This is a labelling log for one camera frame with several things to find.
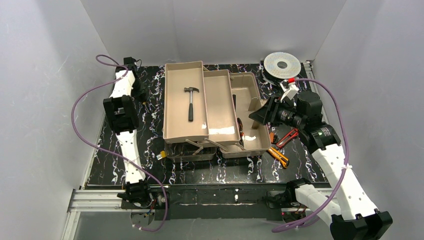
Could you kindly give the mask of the orange black pliers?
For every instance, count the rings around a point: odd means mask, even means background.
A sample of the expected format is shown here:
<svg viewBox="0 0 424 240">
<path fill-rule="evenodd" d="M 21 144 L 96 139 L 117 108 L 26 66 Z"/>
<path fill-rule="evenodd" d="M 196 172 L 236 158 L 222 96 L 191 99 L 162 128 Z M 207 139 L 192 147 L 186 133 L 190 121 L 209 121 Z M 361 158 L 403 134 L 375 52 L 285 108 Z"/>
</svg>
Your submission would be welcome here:
<svg viewBox="0 0 424 240">
<path fill-rule="evenodd" d="M 242 120 L 239 117 L 236 120 L 237 120 L 237 125 L 238 125 L 238 132 L 239 132 L 239 136 L 240 136 L 239 145 L 241 145 L 242 148 L 244 149 L 243 123 L 242 123 Z"/>
</svg>

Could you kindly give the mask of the beige plastic tool box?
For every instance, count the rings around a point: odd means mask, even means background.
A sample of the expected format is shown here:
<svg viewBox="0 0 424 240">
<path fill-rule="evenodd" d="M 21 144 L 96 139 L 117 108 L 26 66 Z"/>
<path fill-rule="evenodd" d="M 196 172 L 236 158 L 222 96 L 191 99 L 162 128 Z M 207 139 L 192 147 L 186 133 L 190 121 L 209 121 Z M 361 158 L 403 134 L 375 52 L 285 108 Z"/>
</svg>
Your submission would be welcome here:
<svg viewBox="0 0 424 240">
<path fill-rule="evenodd" d="M 211 160 L 216 152 L 227 159 L 263 155 L 270 147 L 269 130 L 249 118 L 253 99 L 261 99 L 252 72 L 207 70 L 202 61 L 168 63 L 164 67 L 163 139 L 168 158 L 176 162 Z M 194 87 L 193 122 L 188 121 Z M 236 95 L 236 110 L 232 95 Z M 239 145 L 237 118 L 243 124 Z"/>
</svg>

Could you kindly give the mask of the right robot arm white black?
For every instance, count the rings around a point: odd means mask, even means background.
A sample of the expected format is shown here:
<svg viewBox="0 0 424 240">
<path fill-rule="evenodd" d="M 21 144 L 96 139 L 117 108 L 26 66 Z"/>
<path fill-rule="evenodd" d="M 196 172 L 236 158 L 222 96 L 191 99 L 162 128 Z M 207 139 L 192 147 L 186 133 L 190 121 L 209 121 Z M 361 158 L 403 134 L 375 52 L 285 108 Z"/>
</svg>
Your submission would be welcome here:
<svg viewBox="0 0 424 240">
<path fill-rule="evenodd" d="M 297 129 L 300 141 L 323 170 L 332 192 L 320 193 L 308 180 L 287 183 L 286 200 L 305 205 L 329 227 L 335 240 L 379 240 L 393 224 L 389 212 L 380 211 L 367 196 L 346 162 L 347 146 L 335 129 L 323 121 L 317 93 L 300 92 L 296 100 L 271 97 L 249 118 L 261 125 L 287 125 Z"/>
</svg>

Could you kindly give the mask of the black handled claw hammer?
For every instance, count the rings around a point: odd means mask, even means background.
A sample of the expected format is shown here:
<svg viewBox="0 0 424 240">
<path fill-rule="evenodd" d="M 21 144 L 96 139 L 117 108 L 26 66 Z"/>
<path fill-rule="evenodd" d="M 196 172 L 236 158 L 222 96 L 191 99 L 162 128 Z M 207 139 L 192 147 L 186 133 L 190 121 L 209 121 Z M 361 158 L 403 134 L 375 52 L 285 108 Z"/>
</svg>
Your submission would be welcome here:
<svg viewBox="0 0 424 240">
<path fill-rule="evenodd" d="M 189 107 L 188 107 L 188 121 L 194 121 L 194 106 L 193 106 L 193 92 L 199 93 L 200 90 L 196 87 L 185 87 L 185 93 L 189 93 Z"/>
</svg>

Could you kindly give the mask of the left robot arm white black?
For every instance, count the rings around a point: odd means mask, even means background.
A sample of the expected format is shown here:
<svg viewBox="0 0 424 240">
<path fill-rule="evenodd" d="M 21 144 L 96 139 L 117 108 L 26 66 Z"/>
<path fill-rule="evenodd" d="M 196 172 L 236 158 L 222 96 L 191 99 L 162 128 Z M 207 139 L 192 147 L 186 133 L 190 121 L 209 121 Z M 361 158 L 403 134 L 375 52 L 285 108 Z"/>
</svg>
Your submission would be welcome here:
<svg viewBox="0 0 424 240">
<path fill-rule="evenodd" d="M 115 76 L 121 78 L 113 87 L 111 95 L 103 100 L 106 119 L 117 137 L 124 160 L 124 193 L 117 196 L 137 207 L 146 209 L 152 205 L 152 194 L 145 183 L 146 174 L 134 165 L 141 165 L 137 146 L 139 117 L 134 100 L 146 100 L 146 90 L 137 75 L 137 60 L 125 57 L 123 66 L 115 68 Z"/>
</svg>

